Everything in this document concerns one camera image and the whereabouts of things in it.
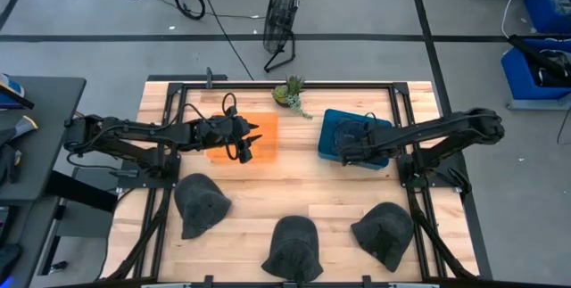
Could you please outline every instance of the blue bin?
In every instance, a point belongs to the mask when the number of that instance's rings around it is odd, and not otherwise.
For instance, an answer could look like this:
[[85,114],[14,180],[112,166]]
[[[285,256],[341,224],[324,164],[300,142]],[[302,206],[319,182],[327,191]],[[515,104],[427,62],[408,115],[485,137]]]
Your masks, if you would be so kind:
[[541,33],[571,33],[571,15],[556,11],[551,0],[525,0],[525,7],[534,24]]
[[[571,53],[571,41],[557,42],[554,40],[527,39],[526,42],[538,49],[560,50]],[[506,72],[509,88],[516,100],[558,100],[571,93],[571,87],[541,87],[537,86],[529,70],[525,56],[516,48],[512,48],[501,59],[501,65]]]
[[[348,113],[344,111],[328,109],[323,117],[323,126],[321,126],[321,135],[319,136],[318,154],[320,158],[341,162],[341,158],[335,152],[334,134],[337,127],[346,120],[354,120],[359,122],[375,123],[375,119],[365,117],[358,114]],[[384,119],[377,119],[380,127],[391,127],[393,124]],[[360,162],[357,165],[368,169],[382,169],[389,164],[388,159],[377,160],[374,162]]]

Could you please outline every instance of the gray hat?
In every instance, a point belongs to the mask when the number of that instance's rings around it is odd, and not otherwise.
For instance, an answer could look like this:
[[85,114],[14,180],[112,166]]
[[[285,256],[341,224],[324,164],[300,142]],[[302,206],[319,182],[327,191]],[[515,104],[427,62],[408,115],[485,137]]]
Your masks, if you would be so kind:
[[394,272],[412,240],[413,223],[405,209],[385,202],[352,224],[351,230],[364,251]]
[[321,275],[318,230],[313,221],[297,216],[281,218],[271,237],[269,257],[261,268],[298,283],[310,282]]
[[182,217],[182,239],[191,239],[219,223],[232,201],[209,177],[196,173],[178,182],[175,203]]

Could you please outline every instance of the orange cloth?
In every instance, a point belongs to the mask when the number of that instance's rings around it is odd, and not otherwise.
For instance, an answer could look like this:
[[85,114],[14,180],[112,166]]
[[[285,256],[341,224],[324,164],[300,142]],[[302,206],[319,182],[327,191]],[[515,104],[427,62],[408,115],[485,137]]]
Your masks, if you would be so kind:
[[[240,112],[238,115],[242,116],[249,123],[260,126],[252,131],[248,136],[262,135],[257,139],[252,146],[252,160],[248,164],[272,162],[277,157],[277,113],[273,112],[257,112],[257,113],[244,113]],[[236,148],[233,144],[230,146],[230,153],[234,155]],[[214,163],[239,163],[240,160],[231,160],[226,154],[224,147],[209,149],[206,151],[206,157]]]

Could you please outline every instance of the succulent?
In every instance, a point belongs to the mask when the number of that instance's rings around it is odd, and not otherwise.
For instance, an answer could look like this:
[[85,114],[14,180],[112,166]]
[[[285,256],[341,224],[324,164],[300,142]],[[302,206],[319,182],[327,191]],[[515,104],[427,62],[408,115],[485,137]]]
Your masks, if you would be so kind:
[[287,86],[277,86],[271,91],[274,99],[280,103],[287,103]]
[[289,105],[292,110],[303,116],[305,119],[313,119],[311,114],[306,113],[302,110],[302,100],[300,99],[300,95],[288,95],[287,105]]
[[297,76],[291,76],[285,81],[285,85],[276,86],[271,91],[271,95],[278,103],[287,104],[292,110],[302,115],[306,119],[312,119],[313,117],[302,110],[302,100],[300,99],[300,93],[303,92],[303,82],[305,79],[303,77],[298,78]]
[[287,78],[285,85],[287,86],[287,93],[290,95],[298,95],[302,92],[303,83],[305,79],[291,76]]

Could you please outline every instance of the fan stand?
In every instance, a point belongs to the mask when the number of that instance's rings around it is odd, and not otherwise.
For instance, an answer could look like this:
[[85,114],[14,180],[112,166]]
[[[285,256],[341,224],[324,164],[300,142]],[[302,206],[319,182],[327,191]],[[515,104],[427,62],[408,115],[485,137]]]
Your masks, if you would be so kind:
[[288,60],[285,60],[285,61],[280,62],[280,63],[278,63],[278,64],[276,64],[276,65],[273,65],[273,66],[269,66],[269,65],[274,61],[274,59],[276,58],[276,56],[277,56],[278,54],[284,52],[284,49],[283,49],[283,48],[280,49],[280,50],[278,50],[278,51],[275,52],[274,55],[269,59],[269,61],[266,63],[266,66],[264,66],[264,70],[266,71],[266,73],[269,73],[271,70],[273,70],[273,69],[275,69],[275,68],[278,68],[278,67],[280,67],[280,66],[282,66],[282,65],[286,65],[286,64],[288,64],[289,62],[291,62],[291,61],[294,60],[294,58],[295,58],[295,34],[294,34],[293,31],[291,31],[291,30],[288,30],[288,32],[289,32],[289,36],[290,36],[291,39],[292,39],[292,56],[291,56]]

